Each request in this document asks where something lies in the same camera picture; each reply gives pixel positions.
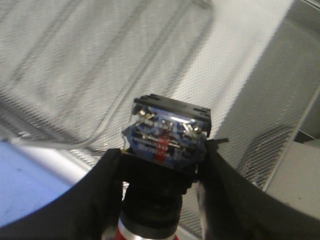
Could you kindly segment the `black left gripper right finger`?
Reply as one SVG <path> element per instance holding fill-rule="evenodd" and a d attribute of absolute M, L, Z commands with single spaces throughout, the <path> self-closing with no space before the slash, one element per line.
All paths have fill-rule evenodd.
<path fill-rule="evenodd" d="M 198 167 L 204 240 L 318 240 L 320 221 L 273 198 L 241 176 L 218 153 L 226 138 L 205 142 Z"/>

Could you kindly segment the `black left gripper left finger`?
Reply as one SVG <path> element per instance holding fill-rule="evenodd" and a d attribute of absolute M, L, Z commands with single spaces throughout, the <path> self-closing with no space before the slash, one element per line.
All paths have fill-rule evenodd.
<path fill-rule="evenodd" d="M 2 240 L 114 240 L 123 196 L 122 153 L 109 149 L 71 189 L 0 229 Z"/>

